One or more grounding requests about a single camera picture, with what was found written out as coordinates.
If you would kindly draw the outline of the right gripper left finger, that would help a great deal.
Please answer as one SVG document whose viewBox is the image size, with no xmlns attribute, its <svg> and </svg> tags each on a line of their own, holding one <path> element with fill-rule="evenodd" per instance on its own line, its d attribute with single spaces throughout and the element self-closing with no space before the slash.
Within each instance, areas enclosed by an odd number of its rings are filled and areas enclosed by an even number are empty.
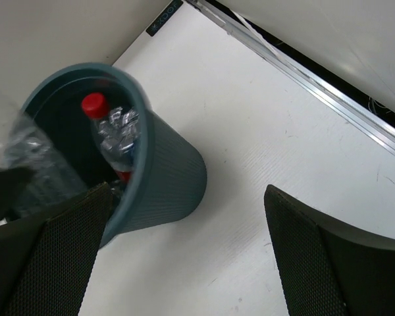
<svg viewBox="0 0 395 316">
<path fill-rule="evenodd" d="M 0 315 L 77 315 L 112 205 L 104 182 L 0 226 Z"/>
</svg>

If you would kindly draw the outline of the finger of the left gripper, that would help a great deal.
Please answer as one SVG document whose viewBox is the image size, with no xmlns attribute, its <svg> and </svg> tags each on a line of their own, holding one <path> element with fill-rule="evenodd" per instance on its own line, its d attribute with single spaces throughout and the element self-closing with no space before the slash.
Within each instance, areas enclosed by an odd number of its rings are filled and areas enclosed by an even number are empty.
<svg viewBox="0 0 395 316">
<path fill-rule="evenodd" d="M 0 220 L 5 217 L 32 177 L 33 170 L 28 167 L 0 169 Z"/>
</svg>

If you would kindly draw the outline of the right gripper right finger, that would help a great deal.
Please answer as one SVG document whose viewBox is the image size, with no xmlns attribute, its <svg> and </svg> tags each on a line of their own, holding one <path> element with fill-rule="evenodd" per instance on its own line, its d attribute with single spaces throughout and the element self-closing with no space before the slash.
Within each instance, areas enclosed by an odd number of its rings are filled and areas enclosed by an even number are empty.
<svg viewBox="0 0 395 316">
<path fill-rule="evenodd" d="M 265 214 L 290 315 L 395 315 L 395 239 L 268 185 Z"/>
</svg>

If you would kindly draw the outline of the clear white cap bottle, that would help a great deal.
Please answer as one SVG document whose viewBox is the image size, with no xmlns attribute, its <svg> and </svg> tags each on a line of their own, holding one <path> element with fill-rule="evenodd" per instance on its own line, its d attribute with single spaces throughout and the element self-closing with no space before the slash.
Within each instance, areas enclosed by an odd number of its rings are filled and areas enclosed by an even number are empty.
<svg viewBox="0 0 395 316">
<path fill-rule="evenodd" d="M 38 213 L 88 190 L 45 132 L 0 93 L 0 169 L 15 167 L 34 172 L 11 206 L 17 217 Z"/>
</svg>

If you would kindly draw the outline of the red label plastic bottle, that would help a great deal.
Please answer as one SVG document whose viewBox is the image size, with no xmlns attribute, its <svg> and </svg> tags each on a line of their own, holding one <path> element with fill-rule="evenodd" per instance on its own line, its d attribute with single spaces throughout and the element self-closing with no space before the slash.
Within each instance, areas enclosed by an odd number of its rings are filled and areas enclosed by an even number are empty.
<svg viewBox="0 0 395 316">
<path fill-rule="evenodd" d="M 83 98 L 81 107 L 92 123 L 95 142 L 106 162 L 123 182 L 134 170 L 135 150 L 140 137 L 139 114 L 132 107 L 111 107 L 103 93 Z"/>
</svg>

